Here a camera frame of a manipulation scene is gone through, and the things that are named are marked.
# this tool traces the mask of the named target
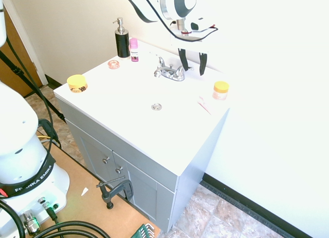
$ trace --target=tile floor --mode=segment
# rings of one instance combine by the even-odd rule
[[[52,89],[41,88],[44,96],[59,109]],[[43,101],[33,94],[26,98],[35,110],[38,118],[49,119]],[[54,128],[58,133],[62,149],[79,163],[85,166],[68,126],[52,112]],[[234,205],[220,198],[207,188],[199,185],[184,213],[167,233],[159,238],[280,238],[268,227],[264,226]]]

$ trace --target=wooden board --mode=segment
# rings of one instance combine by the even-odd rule
[[[156,237],[158,236],[160,229],[119,196],[112,199],[114,207],[108,210],[101,198],[100,189],[96,188],[98,180],[62,150],[53,145],[51,154],[56,159],[57,165],[70,177],[67,204],[57,213],[59,222],[86,221],[102,228],[111,238],[131,238],[142,224],[150,223],[155,227]],[[84,188],[88,188],[88,191],[81,196]],[[48,219],[42,224],[42,228],[53,224],[54,222]]]

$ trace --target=white wall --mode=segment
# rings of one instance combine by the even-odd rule
[[[195,9],[219,28],[208,66],[231,76],[234,101],[207,173],[313,237],[329,233],[327,1],[198,0]],[[119,16],[130,36],[176,52],[127,0],[13,3],[45,74],[61,83],[116,54]]]

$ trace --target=bathroom vanity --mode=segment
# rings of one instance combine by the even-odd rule
[[[139,62],[115,57],[119,68],[106,61],[84,74],[86,91],[72,93],[64,84],[54,93],[88,169],[103,181],[129,179],[131,202],[167,232],[202,180],[229,102],[211,100],[223,74],[206,68],[199,76],[199,65],[189,62],[194,70],[183,81],[157,78],[156,54],[180,66],[178,56],[139,42]],[[212,115],[199,96],[209,100]]]

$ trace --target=black strap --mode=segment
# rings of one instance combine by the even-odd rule
[[[3,184],[0,182],[0,199],[19,196],[38,187],[48,178],[55,162],[56,160],[49,154],[44,166],[39,170],[39,174],[17,184]]]

